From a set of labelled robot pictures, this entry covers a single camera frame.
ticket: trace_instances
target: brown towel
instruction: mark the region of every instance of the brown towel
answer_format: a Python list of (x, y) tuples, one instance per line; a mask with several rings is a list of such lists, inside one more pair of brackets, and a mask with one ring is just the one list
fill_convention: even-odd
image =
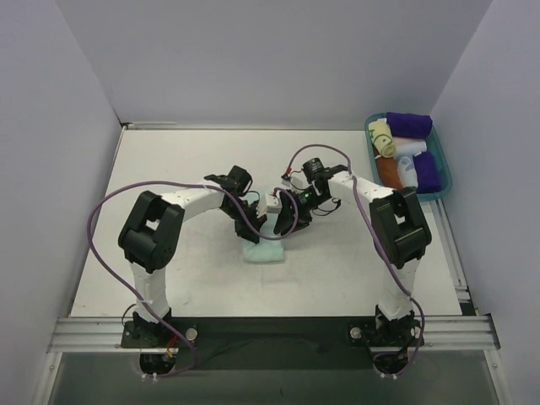
[(375, 154), (375, 163), (377, 164), (377, 171), (379, 172), (382, 184), (396, 190), (401, 190), (403, 185), (397, 175), (397, 163), (394, 158), (383, 158), (375, 146), (373, 147), (373, 153)]

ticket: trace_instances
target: blue plastic bin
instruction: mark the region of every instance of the blue plastic bin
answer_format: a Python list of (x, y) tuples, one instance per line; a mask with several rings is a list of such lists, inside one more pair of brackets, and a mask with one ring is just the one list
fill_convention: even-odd
[[(375, 154), (373, 153), (373, 143), (371, 143), (369, 129), (371, 122), (377, 121), (381, 118), (386, 118), (385, 112), (374, 114), (365, 121), (365, 140), (368, 143), (368, 150), (370, 151), (370, 164), (371, 171), (373, 172), (373, 179), (375, 183), (383, 186), (381, 178), (379, 177), (379, 172), (377, 171), (377, 165), (375, 164)], [(440, 146), (439, 136), (435, 130), (435, 125), (431, 127), (431, 132), (425, 139), (425, 142), (428, 145), (428, 150), (435, 158), (435, 164), (437, 165), (437, 172), (439, 173), (440, 185), (442, 186), (442, 189), (440, 192), (418, 194), (418, 199), (419, 201), (433, 201), (438, 198), (442, 198), (450, 191), (452, 188), (452, 176), (450, 174), (450, 169), (448, 169), (448, 164), (446, 163), (445, 153)]]

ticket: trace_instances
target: white wall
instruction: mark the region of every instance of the white wall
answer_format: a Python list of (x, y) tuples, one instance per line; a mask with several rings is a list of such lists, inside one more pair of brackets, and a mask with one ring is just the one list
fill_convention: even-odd
[(123, 122), (428, 113), (491, 0), (57, 0)]
[(445, 205), (516, 403), (540, 397), (540, 2), (494, 0), (434, 110)]
[(52, 0), (0, 2), (0, 395), (25, 404), (120, 126)]

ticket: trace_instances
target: folded cloth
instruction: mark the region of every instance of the folded cloth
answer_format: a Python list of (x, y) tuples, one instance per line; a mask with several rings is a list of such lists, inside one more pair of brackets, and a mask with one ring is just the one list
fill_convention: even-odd
[(433, 121), (430, 116), (387, 112), (386, 123), (394, 137), (426, 139), (431, 132)]
[[(246, 201), (253, 203), (256, 201), (256, 193), (248, 193)], [(273, 233), (273, 227), (278, 220), (276, 213), (267, 214), (267, 222), (261, 227), (261, 234), (265, 236), (277, 236)], [(248, 240), (242, 240), (242, 250), (244, 251), (244, 260), (246, 262), (264, 263), (264, 262), (282, 262), (285, 260), (284, 246), (281, 240), (266, 240), (261, 238), (259, 243), (255, 244)]]
[(423, 152), (413, 157), (414, 168), (418, 176), (418, 193), (439, 192), (442, 190), (435, 158), (430, 152)]
[(391, 158), (396, 153), (396, 145), (392, 140), (390, 127), (384, 121), (370, 122), (371, 142), (381, 152), (383, 158)]
[(381, 178), (383, 186), (401, 190), (403, 185), (399, 181), (397, 164), (394, 158), (383, 158), (376, 148), (373, 148), (373, 152), (375, 154), (377, 171), (379, 172), (379, 177)]
[(412, 156), (400, 156), (397, 160), (397, 175), (401, 180), (403, 186), (417, 189), (419, 186), (419, 179), (414, 169), (414, 162)]
[(419, 139), (394, 137), (394, 143), (396, 144), (394, 156), (396, 159), (398, 156), (414, 156), (428, 150), (426, 142)]

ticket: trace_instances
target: purple towel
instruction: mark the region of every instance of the purple towel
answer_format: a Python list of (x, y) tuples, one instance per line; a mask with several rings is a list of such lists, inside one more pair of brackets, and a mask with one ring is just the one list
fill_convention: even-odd
[(439, 173), (435, 165), (435, 158), (430, 152), (423, 152), (413, 157), (414, 169), (418, 177), (417, 193), (425, 194), (428, 192), (439, 192), (442, 189), (440, 185)]
[(430, 116), (387, 112), (386, 123), (393, 137), (426, 139), (431, 132), (433, 121)]

